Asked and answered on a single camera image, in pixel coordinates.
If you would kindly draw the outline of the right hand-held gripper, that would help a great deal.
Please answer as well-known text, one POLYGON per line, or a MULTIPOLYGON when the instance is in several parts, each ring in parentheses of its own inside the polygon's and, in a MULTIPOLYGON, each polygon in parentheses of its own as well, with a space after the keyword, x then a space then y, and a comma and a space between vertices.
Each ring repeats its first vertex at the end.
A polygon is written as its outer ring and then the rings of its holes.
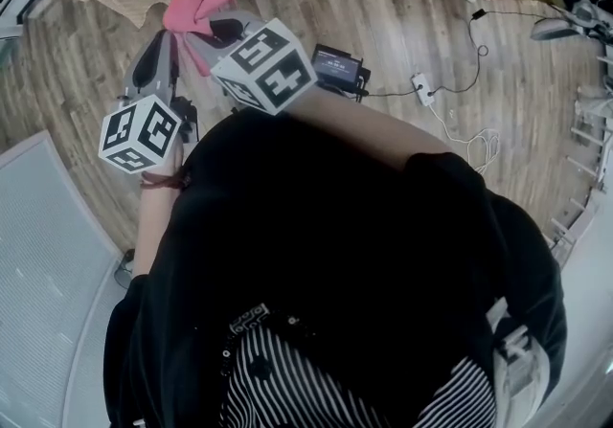
POLYGON ((236 101, 275 116, 316 84, 301 41, 281 20, 220 11, 210 27, 212 36, 187 33, 186 44, 236 101))

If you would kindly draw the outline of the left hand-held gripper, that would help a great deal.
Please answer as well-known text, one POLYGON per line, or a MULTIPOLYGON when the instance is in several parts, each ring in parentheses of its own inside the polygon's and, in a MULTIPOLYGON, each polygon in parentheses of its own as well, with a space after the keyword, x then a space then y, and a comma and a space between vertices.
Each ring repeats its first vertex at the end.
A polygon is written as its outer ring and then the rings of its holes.
POLYGON ((102 121, 99 157, 127 174, 163 164, 175 141, 198 141, 197 110, 176 94, 175 36, 162 29, 128 66, 119 107, 102 121))

